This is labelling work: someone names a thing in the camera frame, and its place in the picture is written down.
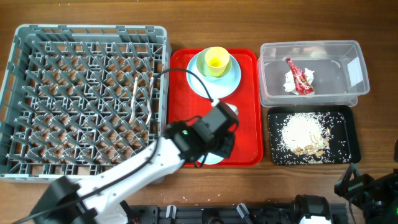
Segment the rice and food scraps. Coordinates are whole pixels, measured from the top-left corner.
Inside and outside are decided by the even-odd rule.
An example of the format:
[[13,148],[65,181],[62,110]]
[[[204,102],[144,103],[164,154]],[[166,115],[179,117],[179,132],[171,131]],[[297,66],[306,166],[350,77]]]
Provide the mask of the rice and food scraps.
[[274,113],[268,122],[271,158],[276,165],[351,162],[340,112]]

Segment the yellow plastic cup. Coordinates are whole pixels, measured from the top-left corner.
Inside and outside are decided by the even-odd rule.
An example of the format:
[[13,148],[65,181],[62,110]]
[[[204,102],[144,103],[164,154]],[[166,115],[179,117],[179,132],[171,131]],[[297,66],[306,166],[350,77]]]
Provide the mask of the yellow plastic cup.
[[210,47],[205,53],[206,67],[212,77],[222,76],[229,61],[229,52],[223,47]]

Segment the red snack wrapper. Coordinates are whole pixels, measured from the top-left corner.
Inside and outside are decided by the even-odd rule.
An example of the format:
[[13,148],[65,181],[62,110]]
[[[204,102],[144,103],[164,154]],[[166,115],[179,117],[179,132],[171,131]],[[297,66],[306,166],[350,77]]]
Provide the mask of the red snack wrapper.
[[315,93],[315,90],[305,78],[304,71],[301,68],[298,68],[293,63],[291,58],[287,58],[285,61],[287,62],[290,71],[292,71],[293,73],[295,87],[299,95],[313,95]]

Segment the white plastic spoon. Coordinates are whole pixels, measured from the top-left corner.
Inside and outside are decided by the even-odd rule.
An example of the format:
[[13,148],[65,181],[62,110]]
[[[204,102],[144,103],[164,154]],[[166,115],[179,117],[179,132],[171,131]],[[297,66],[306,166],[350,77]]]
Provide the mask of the white plastic spoon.
[[133,86],[133,92],[132,92],[132,100],[131,100],[131,117],[129,119],[129,124],[132,124],[136,115],[135,115],[135,102],[136,102],[136,93],[138,89],[138,77],[134,79],[134,86]]

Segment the white plastic fork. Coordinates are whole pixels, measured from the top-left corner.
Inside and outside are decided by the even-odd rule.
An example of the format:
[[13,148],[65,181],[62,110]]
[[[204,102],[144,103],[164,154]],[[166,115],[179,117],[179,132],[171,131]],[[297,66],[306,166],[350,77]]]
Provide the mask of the white plastic fork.
[[152,117],[152,93],[153,93],[153,88],[154,88],[154,77],[150,78],[149,82],[149,99],[147,102],[147,119],[146,119],[146,126],[149,127],[149,123]]

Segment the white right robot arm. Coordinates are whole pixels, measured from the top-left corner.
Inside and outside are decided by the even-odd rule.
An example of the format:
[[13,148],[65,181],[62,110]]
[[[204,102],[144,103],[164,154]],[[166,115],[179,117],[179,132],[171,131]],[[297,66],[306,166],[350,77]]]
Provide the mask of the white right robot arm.
[[[334,192],[359,208],[366,223],[397,224],[397,169],[379,179],[369,174],[361,174],[355,164],[350,164],[346,172],[334,186]],[[292,223],[332,224],[338,220],[326,198],[314,195],[298,195],[290,206]]]

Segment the green bowl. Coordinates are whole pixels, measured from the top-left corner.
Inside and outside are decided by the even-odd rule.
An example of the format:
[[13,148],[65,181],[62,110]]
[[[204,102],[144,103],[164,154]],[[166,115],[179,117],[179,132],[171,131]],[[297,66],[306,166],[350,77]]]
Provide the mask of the green bowl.
[[209,48],[207,48],[207,49],[205,49],[205,50],[202,50],[202,51],[198,54],[198,57],[197,57],[197,69],[198,69],[198,71],[199,71],[204,77],[209,78],[209,79],[219,79],[219,78],[221,78],[221,77],[224,77],[224,76],[229,72],[229,69],[230,69],[230,67],[231,67],[231,63],[232,63],[231,54],[229,54],[229,56],[230,56],[229,64],[227,65],[226,70],[224,71],[224,73],[222,74],[222,76],[220,76],[220,77],[212,77],[212,76],[208,73],[208,69],[207,69],[207,67],[206,67],[206,62],[205,62],[205,53],[206,53],[206,51],[207,51]]

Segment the light blue bowl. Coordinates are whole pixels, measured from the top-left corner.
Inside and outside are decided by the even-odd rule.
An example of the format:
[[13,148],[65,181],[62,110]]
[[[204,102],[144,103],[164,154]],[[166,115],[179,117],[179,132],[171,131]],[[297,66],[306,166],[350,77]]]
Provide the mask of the light blue bowl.
[[201,156],[197,161],[200,163],[204,162],[204,165],[215,165],[220,163],[223,159],[223,157],[217,156],[209,152],[207,154],[207,157]]

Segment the white napkin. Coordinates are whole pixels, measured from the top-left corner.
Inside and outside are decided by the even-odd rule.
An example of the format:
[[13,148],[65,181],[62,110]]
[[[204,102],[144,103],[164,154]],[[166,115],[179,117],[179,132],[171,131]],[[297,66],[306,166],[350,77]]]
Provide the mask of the white napkin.
[[[312,82],[314,80],[313,73],[314,73],[313,70],[309,70],[309,69],[305,68],[305,71],[304,71],[305,78],[307,79],[307,81],[310,85],[312,85]],[[285,91],[288,93],[293,93],[295,95],[299,95],[299,93],[297,92],[296,87],[295,87],[294,76],[293,76],[292,71],[289,71],[285,74],[284,88],[285,88]]]

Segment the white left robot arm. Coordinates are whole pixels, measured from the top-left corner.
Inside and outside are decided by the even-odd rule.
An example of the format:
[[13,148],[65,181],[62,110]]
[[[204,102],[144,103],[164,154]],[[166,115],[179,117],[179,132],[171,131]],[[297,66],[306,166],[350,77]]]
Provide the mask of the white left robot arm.
[[73,184],[53,181],[32,209],[35,223],[127,223],[121,202],[153,181],[193,163],[208,152],[232,150],[235,121],[174,122],[138,155],[106,172]]

